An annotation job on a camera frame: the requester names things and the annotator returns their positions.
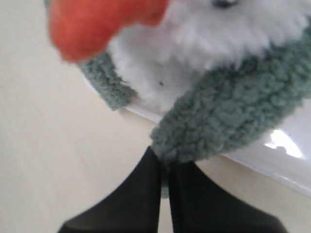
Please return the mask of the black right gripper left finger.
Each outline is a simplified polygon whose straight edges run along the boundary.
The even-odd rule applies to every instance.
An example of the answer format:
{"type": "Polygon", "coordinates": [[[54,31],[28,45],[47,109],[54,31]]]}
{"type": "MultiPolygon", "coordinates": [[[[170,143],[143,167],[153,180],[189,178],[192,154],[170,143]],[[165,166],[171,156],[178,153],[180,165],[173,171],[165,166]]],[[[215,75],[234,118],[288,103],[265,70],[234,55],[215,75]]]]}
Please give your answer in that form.
{"type": "Polygon", "coordinates": [[[67,220],[61,233],[156,233],[161,164],[147,148],[131,174],[105,199],[67,220]]]}

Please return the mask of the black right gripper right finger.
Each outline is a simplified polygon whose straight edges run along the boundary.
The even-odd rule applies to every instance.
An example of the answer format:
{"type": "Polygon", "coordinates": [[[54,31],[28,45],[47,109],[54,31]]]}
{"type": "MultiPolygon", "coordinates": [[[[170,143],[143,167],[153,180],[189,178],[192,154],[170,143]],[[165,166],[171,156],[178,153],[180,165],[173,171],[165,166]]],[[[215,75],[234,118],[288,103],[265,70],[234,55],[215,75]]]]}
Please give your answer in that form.
{"type": "Polygon", "coordinates": [[[194,163],[172,164],[169,199],[175,233],[285,233],[281,221],[226,192],[194,163]]]}

